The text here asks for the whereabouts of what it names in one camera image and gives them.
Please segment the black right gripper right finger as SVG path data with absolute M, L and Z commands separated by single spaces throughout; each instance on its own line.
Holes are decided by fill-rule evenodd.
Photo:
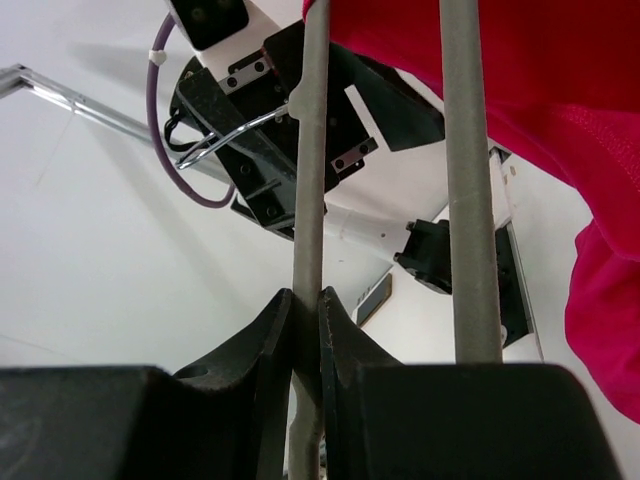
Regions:
M 332 479 L 617 479 L 587 392 L 546 364 L 404 365 L 318 303 Z

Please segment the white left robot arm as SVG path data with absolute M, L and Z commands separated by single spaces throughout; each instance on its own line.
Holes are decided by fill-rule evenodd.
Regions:
M 479 23 L 475 16 L 442 18 L 440 26 L 456 359 L 498 361 L 502 354 Z M 294 290 L 305 306 L 317 300 L 322 279 L 328 33 L 326 18 L 308 21 L 302 80 L 286 109 L 300 122 Z

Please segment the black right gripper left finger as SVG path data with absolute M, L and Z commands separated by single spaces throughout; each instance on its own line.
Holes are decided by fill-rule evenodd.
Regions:
M 152 366 L 5 368 L 5 479 L 278 479 L 292 294 L 174 374 Z

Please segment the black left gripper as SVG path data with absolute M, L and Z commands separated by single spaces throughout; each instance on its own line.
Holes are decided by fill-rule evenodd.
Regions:
M 288 103 L 302 70 L 304 24 L 267 37 L 260 49 L 212 75 L 196 57 L 174 89 L 172 119 L 198 129 L 211 146 L 219 136 Z M 345 90 L 354 85 L 388 148 L 399 152 L 445 139 L 443 114 L 392 67 L 330 45 L 324 189 L 362 169 L 375 149 Z M 284 114 L 214 151 L 243 199 L 234 211 L 266 230 L 294 236 L 299 123 Z

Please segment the red t-shirt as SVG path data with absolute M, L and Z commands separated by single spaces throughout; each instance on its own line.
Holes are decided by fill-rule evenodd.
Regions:
M 574 188 L 569 346 L 606 399 L 639 417 L 639 5 L 478 5 L 489 136 Z

